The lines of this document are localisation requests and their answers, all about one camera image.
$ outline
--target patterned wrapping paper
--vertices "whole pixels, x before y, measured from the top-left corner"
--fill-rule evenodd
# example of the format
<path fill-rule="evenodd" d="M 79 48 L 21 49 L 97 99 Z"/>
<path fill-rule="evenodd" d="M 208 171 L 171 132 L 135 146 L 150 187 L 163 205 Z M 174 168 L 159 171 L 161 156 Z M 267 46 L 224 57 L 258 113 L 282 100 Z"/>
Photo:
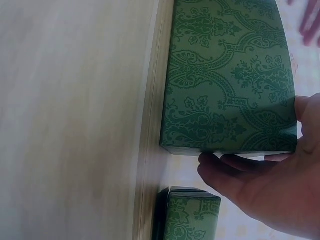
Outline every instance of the patterned wrapping paper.
<path fill-rule="evenodd" d="M 221 198 L 195 189 L 169 194 L 164 240 L 214 240 Z"/>
<path fill-rule="evenodd" d="M 292 152 L 294 82 L 274 0 L 176 0 L 160 144 L 172 154 Z"/>
<path fill-rule="evenodd" d="M 310 97 L 320 92 L 320 49 L 303 46 L 302 36 L 298 32 L 307 1 L 295 1 L 293 6 L 288 6 L 287 0 L 276 0 L 276 2 L 289 46 L 295 92 L 298 96 Z M 302 136 L 299 123 L 298 136 Z M 163 184 L 204 189 L 219 196 L 199 177 L 198 165 L 197 157 L 173 155 L 166 166 Z M 304 240 L 304 238 L 273 230 L 248 217 L 232 202 L 222 197 L 215 240 Z"/>

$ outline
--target small green box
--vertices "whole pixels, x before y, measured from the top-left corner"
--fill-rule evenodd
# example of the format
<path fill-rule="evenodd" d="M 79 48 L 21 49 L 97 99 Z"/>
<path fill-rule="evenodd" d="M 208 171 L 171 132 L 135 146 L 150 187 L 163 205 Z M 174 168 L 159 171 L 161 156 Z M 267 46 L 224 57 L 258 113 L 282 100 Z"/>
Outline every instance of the small green box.
<path fill-rule="evenodd" d="M 221 198 L 195 188 L 172 189 L 164 240 L 214 240 Z"/>
<path fill-rule="evenodd" d="M 172 154 L 297 145 L 290 55 L 275 0 L 176 0 L 161 128 Z"/>

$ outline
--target wooden board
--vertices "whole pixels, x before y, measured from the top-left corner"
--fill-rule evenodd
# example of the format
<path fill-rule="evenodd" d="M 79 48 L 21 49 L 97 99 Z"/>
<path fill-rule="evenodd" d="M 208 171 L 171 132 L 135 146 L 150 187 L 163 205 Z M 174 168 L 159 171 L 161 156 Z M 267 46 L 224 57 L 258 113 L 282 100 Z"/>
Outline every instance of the wooden board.
<path fill-rule="evenodd" d="M 2 239 L 148 239 L 165 163 L 158 5 L 0 1 Z"/>

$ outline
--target hand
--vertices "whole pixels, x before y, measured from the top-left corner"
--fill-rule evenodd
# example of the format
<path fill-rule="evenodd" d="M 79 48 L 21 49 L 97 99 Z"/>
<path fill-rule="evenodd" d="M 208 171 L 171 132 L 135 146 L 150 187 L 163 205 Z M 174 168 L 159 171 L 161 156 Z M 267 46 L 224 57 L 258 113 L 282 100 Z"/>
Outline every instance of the hand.
<path fill-rule="evenodd" d="M 291 5 L 294 2 L 294 0 L 288 0 L 288 4 Z M 300 33 L 303 35 L 303 43 L 306 46 L 309 46 L 312 42 L 312 40 L 315 38 L 316 33 L 320 29 L 320 11 L 317 10 L 317 16 L 312 23 L 311 27 L 309 29 L 306 29 L 307 23 L 310 20 L 311 15 L 315 11 L 317 3 L 320 3 L 320 0 L 309 0 L 308 6 L 305 10 L 304 17 L 302 20 L 302 24 L 300 27 Z"/>
<path fill-rule="evenodd" d="M 320 93 L 296 97 L 295 111 L 303 137 L 285 160 L 202 154 L 198 173 L 250 217 L 281 232 L 320 239 Z"/>

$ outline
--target finger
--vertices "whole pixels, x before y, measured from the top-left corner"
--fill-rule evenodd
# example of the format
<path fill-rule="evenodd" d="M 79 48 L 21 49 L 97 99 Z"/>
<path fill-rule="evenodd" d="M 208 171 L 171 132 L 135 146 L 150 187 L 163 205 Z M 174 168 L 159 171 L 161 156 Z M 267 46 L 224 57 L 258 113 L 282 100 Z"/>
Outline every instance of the finger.
<path fill-rule="evenodd" d="M 276 155 L 269 155 L 269 156 L 265 156 L 264 160 L 265 161 L 272 161 L 272 162 L 282 162 L 283 160 L 289 158 L 292 155 L 293 155 L 293 153 L 282 153 L 282 154 L 276 154 Z"/>
<path fill-rule="evenodd" d="M 232 202 L 237 202 L 237 196 L 253 176 L 243 173 L 221 162 L 216 156 L 202 155 L 198 173 L 203 181 Z"/>
<path fill-rule="evenodd" d="M 304 34 L 303 43 L 306 46 L 309 46 L 312 40 L 315 38 L 316 33 L 320 29 L 320 12 L 316 16 L 311 28 Z"/>
<path fill-rule="evenodd" d="M 302 20 L 302 23 L 301 23 L 301 26 L 299 29 L 299 31 L 302 35 L 304 35 L 306 32 L 306 25 L 308 23 L 308 20 L 310 19 L 311 14 L 313 13 L 313 11 L 317 5 L 317 1 L 318 0 L 309 0 L 309 3 L 306 7 L 304 17 L 303 17 L 303 20 Z"/>
<path fill-rule="evenodd" d="M 294 101 L 296 119 L 301 122 L 302 116 L 307 108 L 310 101 L 310 97 L 307 96 L 296 96 Z"/>
<path fill-rule="evenodd" d="M 239 171 L 256 174 L 256 176 L 270 171 L 277 165 L 274 161 L 256 161 L 236 155 L 224 155 L 221 161 Z"/>

